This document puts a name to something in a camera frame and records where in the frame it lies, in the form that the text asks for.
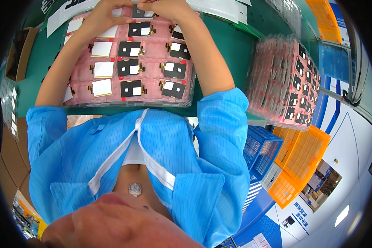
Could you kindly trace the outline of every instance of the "orange plastic crate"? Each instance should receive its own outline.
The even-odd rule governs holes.
[[[273,134],[284,139],[274,160],[283,170],[268,193],[284,208],[302,192],[312,177],[331,137],[315,126],[305,132],[276,126]]]
[[[317,18],[320,38],[342,43],[339,26],[331,5],[327,0],[305,0]]]

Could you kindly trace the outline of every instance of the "stacked trays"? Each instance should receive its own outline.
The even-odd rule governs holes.
[[[309,129],[321,76],[302,44],[283,35],[259,40],[250,72],[247,112],[269,125]]]

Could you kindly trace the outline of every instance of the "lips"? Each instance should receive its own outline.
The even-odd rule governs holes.
[[[103,196],[99,197],[95,202],[99,203],[106,203],[106,204],[115,204],[115,205],[123,205],[127,207],[131,207],[126,201],[124,201],[121,197],[114,195],[114,194],[104,194]]]

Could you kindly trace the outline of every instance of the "pink foam tray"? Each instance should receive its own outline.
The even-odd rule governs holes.
[[[122,16],[131,17],[132,8],[123,7]],[[75,16],[73,19],[82,16],[88,16],[89,12]],[[169,19],[164,17],[153,17],[153,19],[136,19],[134,22],[149,21],[154,26],[155,33],[149,36],[128,37],[129,24],[119,25],[117,33],[113,39],[91,39],[83,48],[81,56],[76,62],[71,75],[70,87],[74,91],[73,98],[66,102],[66,106],[92,107],[92,106],[175,106],[189,107],[192,103],[195,71],[193,69],[193,61],[183,60],[180,58],[170,57],[166,43],[178,42],[185,44],[184,41],[171,37],[169,26],[175,26]],[[109,58],[91,57],[89,52],[89,44],[95,41],[113,42]],[[139,57],[117,57],[120,41],[137,41],[141,42],[141,46],[145,51],[144,55]],[[138,75],[130,75],[119,77],[117,74],[117,62],[119,60],[139,59],[139,63],[145,67],[144,72],[139,72]],[[104,80],[105,78],[94,78],[94,74],[89,69],[90,65],[95,62],[114,61],[113,77],[111,78],[112,95],[94,97],[88,89],[92,82]],[[184,79],[165,78],[159,67],[160,63],[175,62],[185,63],[186,72]],[[142,94],[139,97],[121,97],[120,82],[141,80],[142,85],[147,89],[147,94]],[[160,81],[170,80],[173,82],[186,84],[182,99],[167,97],[162,95],[160,90]]]

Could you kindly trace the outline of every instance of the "white undershirt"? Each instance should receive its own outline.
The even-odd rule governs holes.
[[[121,166],[127,164],[146,164],[142,149],[139,146],[137,131],[132,135],[127,154],[125,154],[124,162]]]

